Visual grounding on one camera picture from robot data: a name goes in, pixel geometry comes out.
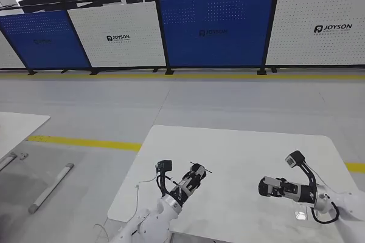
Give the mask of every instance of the table leg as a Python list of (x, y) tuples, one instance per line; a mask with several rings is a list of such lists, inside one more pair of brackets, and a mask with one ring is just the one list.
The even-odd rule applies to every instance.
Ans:
[(17, 157), (17, 155), (12, 152), (12, 153), (10, 153), (10, 155), (8, 157), (6, 157), (5, 159), (3, 159), (0, 162), (0, 171), (2, 169), (4, 169), (4, 167), (6, 167), (12, 160), (16, 159), (16, 157)]
[(57, 175), (52, 185), (47, 187), (42, 194), (36, 199), (36, 201), (29, 207), (29, 213), (34, 214), (42, 203), (46, 200), (46, 198), (53, 192), (54, 188), (62, 181), (62, 179), (66, 176), (66, 174), (73, 168), (73, 163), (68, 163), (63, 170)]
[(169, 231), (168, 238), (166, 239), (166, 241), (164, 241), (164, 243), (172, 243), (173, 242), (173, 236), (174, 236), (174, 234)]

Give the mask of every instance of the black cable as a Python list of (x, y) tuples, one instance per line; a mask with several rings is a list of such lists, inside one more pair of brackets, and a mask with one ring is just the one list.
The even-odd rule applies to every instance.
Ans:
[(334, 223), (335, 221), (337, 221), (339, 219), (339, 209), (338, 209), (338, 207), (334, 204), (334, 202), (331, 202), (331, 204), (333, 205), (333, 207), (335, 209), (336, 216), (335, 216), (335, 218), (333, 218), (330, 221), (323, 222), (323, 221), (320, 221), (319, 219), (317, 219), (317, 217), (315, 216), (314, 208), (311, 208), (312, 216), (313, 216), (313, 218), (316, 222), (318, 222), (320, 224), (331, 224), (331, 223)]
[(169, 191), (165, 187), (165, 179), (168, 179), (171, 182), (173, 182), (173, 184), (175, 184), (176, 186), (179, 186), (177, 184), (177, 182), (172, 180), (172, 178), (170, 178), (169, 176), (165, 176), (164, 174), (158, 175), (157, 178), (156, 178), (156, 181), (157, 181), (157, 186), (158, 186), (159, 190), (162, 193), (162, 196), (165, 196), (166, 194), (169, 194)]

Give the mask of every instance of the white cable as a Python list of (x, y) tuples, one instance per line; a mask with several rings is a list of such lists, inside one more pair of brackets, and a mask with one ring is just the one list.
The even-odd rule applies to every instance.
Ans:
[(132, 215), (132, 217), (128, 221), (130, 221), (135, 216), (136, 212), (138, 211), (139, 184), (140, 183), (152, 182), (155, 178), (157, 178), (157, 173), (156, 173), (156, 176), (154, 176), (154, 178), (152, 178), (152, 180), (144, 180), (144, 181), (138, 182), (138, 184), (136, 184), (136, 186), (135, 186), (136, 187), (136, 207), (135, 207), (135, 213)]
[(334, 193), (337, 193), (336, 191), (334, 191), (329, 185), (327, 185), (325, 182), (324, 182), (324, 180), (320, 177), (320, 175), (313, 169), (313, 168), (311, 168), (307, 163), (305, 163), (306, 165), (307, 165), (307, 167), (310, 169), (310, 170), (312, 170), (318, 177), (319, 177), (319, 179), (323, 182), (323, 184), (325, 185), (325, 186), (327, 186), (330, 190), (332, 190)]
[(110, 238), (108, 237), (108, 234), (107, 234), (107, 231), (105, 230), (105, 228), (104, 228), (104, 226), (103, 225), (101, 225), (101, 224), (95, 224), (95, 225), (93, 225), (93, 228), (95, 228), (95, 226), (100, 226), (103, 230), (104, 230), (104, 233), (105, 233), (105, 235), (107, 236), (107, 242), (110, 242)]

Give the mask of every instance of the panel base foot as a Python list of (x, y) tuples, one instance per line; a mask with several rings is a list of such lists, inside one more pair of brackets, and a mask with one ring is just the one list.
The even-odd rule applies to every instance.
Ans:
[(35, 72), (34, 70), (29, 70), (29, 74), (27, 74), (28, 76), (32, 76), (32, 75), (34, 75), (34, 74), (36, 74), (36, 73), (38, 73), (38, 72)]
[(257, 75), (266, 75), (266, 70), (265, 69), (257, 70)]
[(91, 74), (89, 75), (97, 75), (100, 72), (100, 70), (92, 69)]
[(165, 75), (173, 75), (173, 73), (175, 73), (175, 71), (171, 69), (166, 69)]

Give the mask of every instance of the joyson logo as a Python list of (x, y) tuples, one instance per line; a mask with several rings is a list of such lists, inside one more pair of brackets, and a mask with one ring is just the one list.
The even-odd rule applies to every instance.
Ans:
[(228, 30), (199, 30), (200, 37), (224, 35), (227, 33)]
[(121, 42), (121, 41), (129, 41), (129, 35), (107, 35), (108, 42)]
[(319, 35), (319, 33), (323, 32), (338, 32), (338, 31), (346, 31), (350, 30), (353, 27), (353, 24), (331, 24), (329, 26), (315, 26), (314, 33)]

